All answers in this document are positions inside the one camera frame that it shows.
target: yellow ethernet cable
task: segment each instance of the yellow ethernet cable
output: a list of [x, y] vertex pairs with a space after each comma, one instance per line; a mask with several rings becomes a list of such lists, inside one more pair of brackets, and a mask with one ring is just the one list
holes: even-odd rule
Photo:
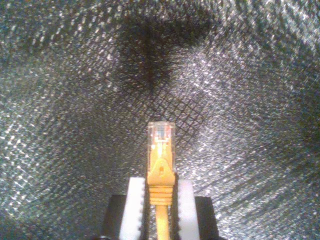
[[175, 185], [175, 124], [167, 121], [148, 125], [147, 183], [150, 204], [155, 205], [158, 240], [170, 240], [168, 206]]

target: wire mesh background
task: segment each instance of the wire mesh background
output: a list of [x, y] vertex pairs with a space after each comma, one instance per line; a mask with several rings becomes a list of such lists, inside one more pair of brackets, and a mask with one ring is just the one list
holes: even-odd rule
[[0, 6], [0, 238], [98, 233], [157, 120], [222, 237], [319, 238], [317, 1]]

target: yellow cable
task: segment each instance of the yellow cable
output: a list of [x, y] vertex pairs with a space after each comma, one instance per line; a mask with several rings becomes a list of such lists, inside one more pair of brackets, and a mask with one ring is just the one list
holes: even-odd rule
[[155, 219], [156, 219], [156, 231], [158, 235], [158, 240], [170, 240], [168, 206], [156, 205]]
[[173, 169], [175, 125], [170, 122], [150, 122], [148, 135], [147, 183], [150, 204], [155, 205], [158, 240], [170, 240], [168, 206], [172, 204], [176, 181]]

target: clear plastic plug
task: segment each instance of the clear plastic plug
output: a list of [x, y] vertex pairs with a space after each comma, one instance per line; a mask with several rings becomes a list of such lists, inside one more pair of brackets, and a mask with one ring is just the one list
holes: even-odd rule
[[148, 124], [148, 172], [156, 159], [165, 159], [173, 171], [175, 161], [175, 123], [168, 121]]

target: metal mesh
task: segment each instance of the metal mesh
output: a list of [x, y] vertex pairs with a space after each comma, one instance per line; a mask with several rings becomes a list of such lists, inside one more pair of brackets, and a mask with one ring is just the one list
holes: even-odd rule
[[222, 237], [320, 237], [317, 1], [0, 9], [0, 238], [98, 233], [160, 120]]

